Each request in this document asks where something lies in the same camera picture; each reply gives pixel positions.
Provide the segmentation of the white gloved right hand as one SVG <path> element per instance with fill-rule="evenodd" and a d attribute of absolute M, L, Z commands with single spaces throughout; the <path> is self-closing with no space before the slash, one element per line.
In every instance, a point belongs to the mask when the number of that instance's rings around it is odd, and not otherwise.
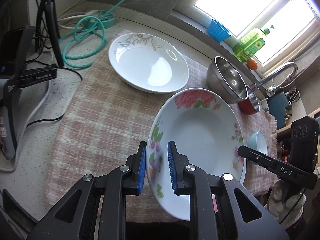
<path fill-rule="evenodd" d="M 284 182 L 278 180 L 272 187 L 265 208 L 283 228 L 287 229 L 301 218 L 306 196 L 298 193 L 285 200 L 285 192 Z"/>

